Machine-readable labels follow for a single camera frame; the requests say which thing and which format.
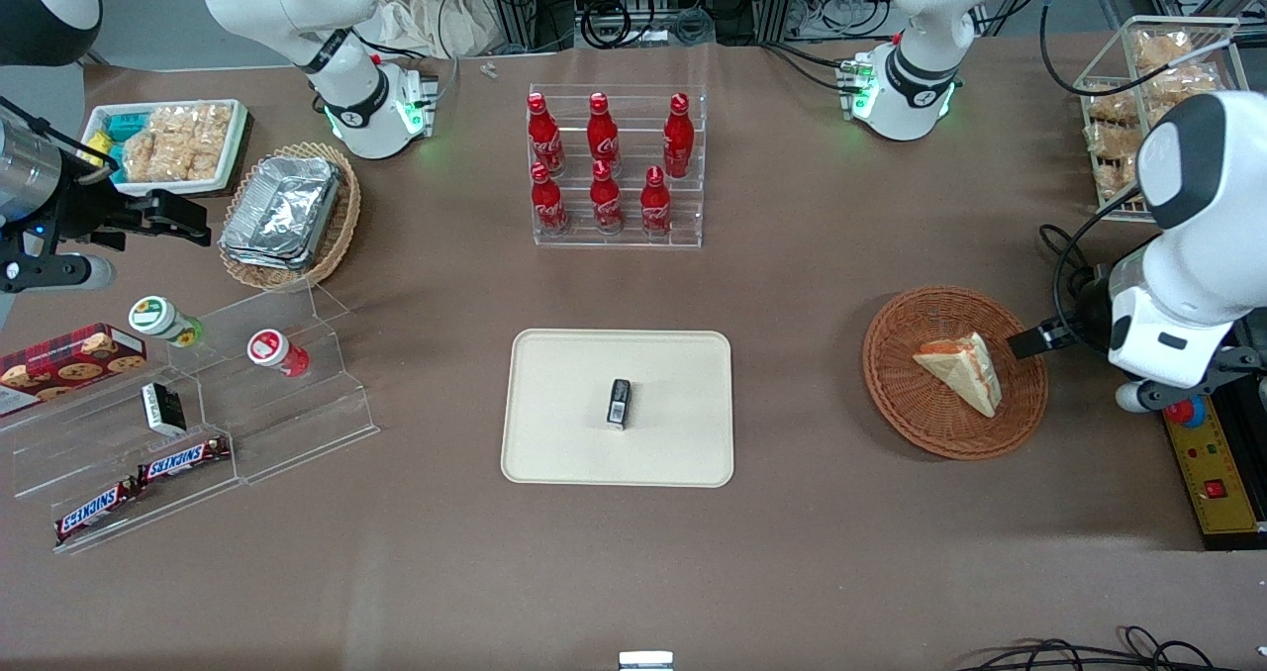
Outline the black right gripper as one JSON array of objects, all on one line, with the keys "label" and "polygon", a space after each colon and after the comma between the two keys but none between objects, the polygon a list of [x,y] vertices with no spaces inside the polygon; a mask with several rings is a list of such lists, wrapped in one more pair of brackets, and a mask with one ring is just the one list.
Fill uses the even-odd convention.
[{"label": "black right gripper", "polygon": [[60,234],[62,242],[124,252],[124,233],[174,237],[201,247],[212,241],[207,208],[199,203],[174,192],[148,192],[144,203],[119,192],[109,179],[79,184],[73,176],[60,176],[41,208],[41,234]]}]

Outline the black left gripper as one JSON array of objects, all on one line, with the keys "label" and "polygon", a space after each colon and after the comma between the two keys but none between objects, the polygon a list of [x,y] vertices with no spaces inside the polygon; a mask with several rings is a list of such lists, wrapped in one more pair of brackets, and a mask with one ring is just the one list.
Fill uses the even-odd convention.
[{"label": "black left gripper", "polygon": [[1067,280],[1067,295],[1073,305],[1068,323],[1041,322],[1028,330],[1009,336],[1009,348],[1016,360],[1036,358],[1082,342],[1096,352],[1109,352],[1112,337],[1112,298],[1109,284],[1112,268],[1074,268]]}]

